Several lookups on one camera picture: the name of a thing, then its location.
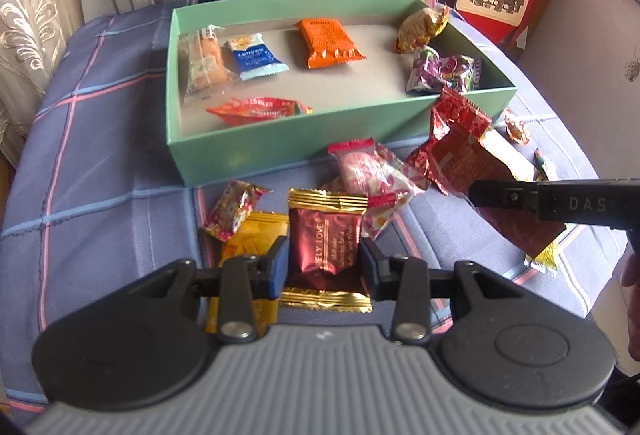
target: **plaid tablecloth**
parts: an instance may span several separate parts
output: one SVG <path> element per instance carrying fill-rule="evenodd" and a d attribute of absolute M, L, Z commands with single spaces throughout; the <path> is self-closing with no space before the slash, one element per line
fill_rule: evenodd
<path fill-rule="evenodd" d="M 51 322 L 161 267 L 191 257 L 215 264 L 217 246 L 199 230 L 223 185 L 182 186 L 166 147 L 164 67 L 172 6 L 98 18 L 70 40 L 31 130 L 0 234 L 0 370 L 18 423 L 46 398 L 31 347 Z M 561 178 L 593 178 L 591 164 L 527 78 L 481 34 L 467 34 L 518 86 L 511 106 L 534 116 L 535 143 Z M 391 147 L 406 156 L 424 138 Z M 535 144 L 522 149 L 532 158 Z M 216 155 L 216 152 L 203 152 Z M 318 187 L 337 174 L 318 160 L 252 177 L 273 188 L 264 210 L 286 211 L 289 187 Z M 524 255 L 465 202 L 437 190 L 412 201 L 378 241 L 391 255 L 420 256 L 431 267 L 472 259 L 577 315 L 589 311 L 625 248 L 622 233 L 570 227 L 556 279 L 526 269 Z M 372 314 L 281 308 L 281 322 L 388 325 L 392 303 Z M 450 326 L 446 301 L 433 301 L 436 331 Z"/>

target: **yellow candy wrapper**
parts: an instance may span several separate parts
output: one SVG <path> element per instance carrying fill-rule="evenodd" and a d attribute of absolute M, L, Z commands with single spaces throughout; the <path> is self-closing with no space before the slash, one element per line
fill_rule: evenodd
<path fill-rule="evenodd" d="M 286 236 L 289 216 L 281 213 L 254 211 L 242 223 L 238 232 L 222 247 L 220 267 L 230 258 L 242 255 L 266 255 L 278 237 Z M 209 301 L 205 331 L 215 333 L 218 326 L 219 298 Z M 278 321 L 277 300 L 254 300 L 255 327 L 263 335 L 269 325 Z"/>

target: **mint green box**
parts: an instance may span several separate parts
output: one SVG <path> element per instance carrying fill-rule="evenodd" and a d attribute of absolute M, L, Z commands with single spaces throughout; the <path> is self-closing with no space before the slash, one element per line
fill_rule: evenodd
<path fill-rule="evenodd" d="M 332 142 L 428 134 L 437 96 L 407 96 L 411 55 L 392 52 L 400 23 L 423 7 L 420 0 L 222 0 L 175 9 L 166 72 L 166 132 L 185 185 L 274 170 L 321 154 Z M 340 20 L 367 59 L 308 70 L 307 48 L 294 24 L 314 17 Z M 314 113 L 226 128 L 205 111 L 207 104 L 185 105 L 178 81 L 184 82 L 178 38 L 209 24 L 225 27 L 221 42 L 226 36 L 262 32 L 275 57 L 290 67 L 286 73 L 247 81 L 229 97 L 288 97 L 314 107 Z M 447 25 L 431 44 L 443 56 L 482 59 L 481 90 L 467 96 L 490 116 L 504 110 L 516 88 L 460 31 Z"/>

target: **orange snack packet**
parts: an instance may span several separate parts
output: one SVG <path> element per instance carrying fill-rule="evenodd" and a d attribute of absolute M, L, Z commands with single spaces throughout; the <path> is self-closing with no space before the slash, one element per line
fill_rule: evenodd
<path fill-rule="evenodd" d="M 298 28 L 309 47 L 306 64 L 310 69 L 367 59 L 337 20 L 307 18 L 298 22 Z"/>

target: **red wrapper with gold edge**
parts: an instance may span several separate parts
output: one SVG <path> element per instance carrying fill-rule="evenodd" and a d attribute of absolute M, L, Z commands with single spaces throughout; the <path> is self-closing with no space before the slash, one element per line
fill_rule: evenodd
<path fill-rule="evenodd" d="M 311 309 L 370 311 L 370 301 L 366 309 L 362 303 L 351 307 L 351 294 L 359 300 L 365 293 L 358 245 L 368 203 L 366 195 L 289 190 L 289 290 L 281 303 Z"/>
<path fill-rule="evenodd" d="M 436 142 L 429 154 L 431 173 L 446 190 L 466 196 L 476 180 L 514 180 L 506 164 L 482 147 L 460 123 Z M 499 208 L 477 208 L 479 215 L 504 238 L 536 258 L 565 230 L 559 222 L 542 222 L 529 212 Z"/>
<path fill-rule="evenodd" d="M 491 125 L 491 118 L 476 107 L 465 96 L 451 89 L 442 89 L 442 94 L 431 107 L 431 133 L 429 139 L 412 151 L 405 162 L 427 176 L 445 195 L 448 191 L 431 173 L 429 152 L 449 132 L 454 123 L 460 124 L 468 133 L 479 139 Z"/>

